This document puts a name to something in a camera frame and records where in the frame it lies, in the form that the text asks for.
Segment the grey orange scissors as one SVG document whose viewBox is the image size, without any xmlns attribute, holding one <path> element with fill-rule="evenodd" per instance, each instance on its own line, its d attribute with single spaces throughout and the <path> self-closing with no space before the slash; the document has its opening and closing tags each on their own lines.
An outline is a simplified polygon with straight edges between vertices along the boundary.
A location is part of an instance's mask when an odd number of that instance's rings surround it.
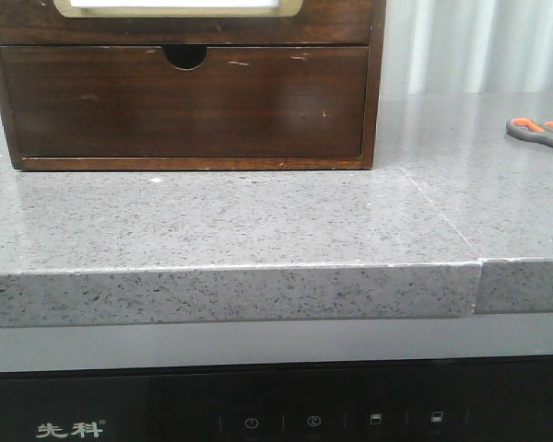
<svg viewBox="0 0 553 442">
<path fill-rule="evenodd" d="M 519 140 L 553 148 L 553 121 L 537 123 L 529 118 L 513 118 L 506 122 L 506 132 Z"/>
</svg>

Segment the wooden drawer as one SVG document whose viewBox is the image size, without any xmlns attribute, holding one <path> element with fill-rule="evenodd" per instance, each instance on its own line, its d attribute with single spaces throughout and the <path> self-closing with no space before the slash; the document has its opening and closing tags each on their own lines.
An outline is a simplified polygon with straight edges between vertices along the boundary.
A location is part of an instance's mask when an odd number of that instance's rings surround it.
<svg viewBox="0 0 553 442">
<path fill-rule="evenodd" d="M 360 151 L 368 51 L 210 47 L 182 70 L 160 46 L 6 46 L 32 157 L 344 157 Z"/>
<path fill-rule="evenodd" d="M 0 44 L 361 44 L 384 1 L 305 1 L 293 17 L 64 17 L 53 1 L 0 1 Z"/>
</svg>

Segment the dark wooden drawer cabinet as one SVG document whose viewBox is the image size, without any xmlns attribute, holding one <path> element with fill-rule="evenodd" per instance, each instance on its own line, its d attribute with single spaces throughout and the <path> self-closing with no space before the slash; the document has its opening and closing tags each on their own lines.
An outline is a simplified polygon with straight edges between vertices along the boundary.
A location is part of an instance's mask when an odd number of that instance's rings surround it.
<svg viewBox="0 0 553 442">
<path fill-rule="evenodd" d="M 64 17 L 80 18 L 234 18 L 293 17 L 305 1 L 53 1 Z M 16 169 L 22 170 L 289 170 L 368 169 L 374 158 L 376 118 L 381 82 L 384 22 L 375 23 L 370 38 L 361 44 L 0 44 L 0 116 L 6 142 Z M 32 157 L 23 153 L 18 141 L 2 50 L 6 46 L 160 46 L 169 49 L 169 61 L 182 70 L 199 66 L 210 47 L 349 47 L 368 51 L 364 114 L 360 151 L 344 157 Z"/>
</svg>

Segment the black appliance control panel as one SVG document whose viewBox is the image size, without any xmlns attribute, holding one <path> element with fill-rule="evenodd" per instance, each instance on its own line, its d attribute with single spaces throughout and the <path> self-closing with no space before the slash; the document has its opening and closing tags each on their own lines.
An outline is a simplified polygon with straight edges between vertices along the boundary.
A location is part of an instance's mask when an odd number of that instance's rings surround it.
<svg viewBox="0 0 553 442">
<path fill-rule="evenodd" d="M 553 355 L 0 373 L 0 441 L 553 441 Z"/>
</svg>

